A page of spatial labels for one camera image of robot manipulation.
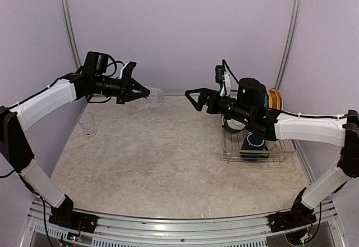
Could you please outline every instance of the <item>clear plastic container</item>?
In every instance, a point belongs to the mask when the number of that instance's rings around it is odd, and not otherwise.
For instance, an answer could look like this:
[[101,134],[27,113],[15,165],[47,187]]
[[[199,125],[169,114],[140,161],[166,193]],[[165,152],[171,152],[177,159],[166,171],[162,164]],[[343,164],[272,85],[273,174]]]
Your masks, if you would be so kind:
[[147,98],[141,98],[138,109],[153,108],[162,106],[164,103],[164,90],[161,88],[148,87],[150,95]]

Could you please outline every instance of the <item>clear plastic cup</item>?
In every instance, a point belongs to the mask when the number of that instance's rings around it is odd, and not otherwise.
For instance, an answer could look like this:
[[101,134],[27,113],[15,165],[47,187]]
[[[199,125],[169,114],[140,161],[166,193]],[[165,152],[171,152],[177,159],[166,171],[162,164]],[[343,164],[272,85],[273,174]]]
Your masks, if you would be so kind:
[[79,124],[86,136],[94,136],[97,133],[95,117],[91,112],[83,113],[79,118]]
[[150,95],[147,98],[141,98],[138,109],[152,108],[162,106],[164,103],[164,90],[161,88],[148,87]]

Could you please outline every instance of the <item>metal frame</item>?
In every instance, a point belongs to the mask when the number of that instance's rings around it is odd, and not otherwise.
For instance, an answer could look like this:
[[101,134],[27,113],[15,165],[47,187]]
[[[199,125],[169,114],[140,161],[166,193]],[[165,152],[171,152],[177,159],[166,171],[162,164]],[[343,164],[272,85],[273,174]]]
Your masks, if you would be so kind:
[[[47,205],[47,218],[50,208]],[[125,243],[132,246],[233,246],[249,242],[263,241],[268,236],[283,234],[271,233],[267,216],[269,213],[243,217],[214,219],[152,219],[126,217],[106,213],[94,213],[77,209],[77,211],[99,216],[94,234],[82,233],[91,244],[85,246],[111,246]],[[319,218],[319,209],[315,209]],[[328,221],[337,230],[332,229],[337,247],[345,247],[340,239],[338,217],[331,200],[323,202],[322,222]],[[34,201],[27,216],[24,239],[31,238],[34,230],[44,234],[43,205]],[[60,235],[75,232],[62,227],[48,224],[50,234]],[[28,247],[29,240],[23,240],[21,247]]]
[[[75,35],[73,33],[68,0],[60,0],[60,4],[73,60],[76,67],[80,67],[81,61],[76,45]],[[301,0],[294,0],[286,45],[275,83],[275,87],[278,89],[282,86],[284,74],[287,69],[300,5]],[[298,149],[298,155],[302,168],[306,174],[308,182],[311,184],[314,181],[313,173],[310,170],[310,166],[306,162],[306,158],[303,155],[298,142],[295,141],[294,143]],[[47,205],[46,207],[48,219],[50,208]],[[84,236],[90,237],[93,243],[91,245],[87,244],[86,246],[114,246],[114,242],[141,244],[141,246],[164,244],[166,244],[166,246],[227,246],[228,244],[233,245],[253,240],[261,241],[267,236],[284,233],[283,231],[274,234],[270,232],[267,219],[269,213],[243,217],[176,220],[125,217],[113,214],[83,211],[80,209],[77,209],[77,211],[96,214],[100,217],[95,234],[83,233]],[[315,209],[315,213],[317,218],[319,218],[318,208]],[[335,245],[337,247],[345,247],[343,229],[331,200],[323,202],[322,222],[325,221],[328,221],[332,228]],[[71,231],[53,224],[48,224],[48,227],[52,236]],[[35,232],[44,233],[42,228],[43,206],[40,201],[34,201],[22,228],[20,246],[28,247]]]
[[289,24],[286,45],[284,47],[284,52],[282,55],[282,59],[280,61],[280,68],[278,71],[277,79],[275,81],[275,88],[277,88],[277,89],[280,89],[280,87],[283,84],[284,74],[286,73],[289,55],[291,54],[294,36],[296,33],[296,27],[297,27],[298,18],[299,18],[301,2],[302,2],[302,0],[294,0],[294,3],[293,3],[292,16],[291,16],[291,22]]
[[73,61],[75,62],[76,67],[79,68],[81,66],[81,60],[79,56],[79,50],[77,49],[77,45],[76,45],[75,35],[73,33],[68,0],[60,0],[60,4],[61,4],[62,15],[63,15],[63,21],[65,23],[68,43],[71,48],[72,58]]

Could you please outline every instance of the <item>wire rack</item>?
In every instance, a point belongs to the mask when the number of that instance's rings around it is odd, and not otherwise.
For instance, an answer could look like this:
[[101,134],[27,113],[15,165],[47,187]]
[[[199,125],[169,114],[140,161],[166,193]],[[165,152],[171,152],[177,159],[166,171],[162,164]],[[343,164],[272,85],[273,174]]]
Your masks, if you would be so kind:
[[270,150],[242,150],[242,144],[248,134],[247,130],[239,133],[229,133],[222,128],[223,159],[226,162],[243,162],[248,166],[255,163],[266,163],[267,168],[288,167],[290,159],[296,151],[291,140],[278,140],[269,147]]

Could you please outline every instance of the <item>black mount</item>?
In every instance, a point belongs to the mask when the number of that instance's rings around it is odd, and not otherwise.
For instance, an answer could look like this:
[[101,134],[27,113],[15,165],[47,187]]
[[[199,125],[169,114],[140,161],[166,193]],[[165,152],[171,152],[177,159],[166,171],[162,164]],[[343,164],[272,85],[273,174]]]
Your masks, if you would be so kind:
[[49,223],[65,228],[94,233],[98,217],[93,214],[75,212],[73,210],[73,201],[65,195],[64,202],[58,208],[51,207]]
[[[358,112],[349,110],[347,115],[358,115]],[[359,117],[348,117],[344,128],[346,129],[346,136],[338,167],[346,175],[357,178],[359,177]]]
[[314,210],[308,209],[301,203],[305,189],[298,194],[290,211],[276,212],[268,216],[271,232],[293,229],[316,222]]
[[20,173],[34,159],[34,153],[16,115],[16,112],[0,106],[0,153]]

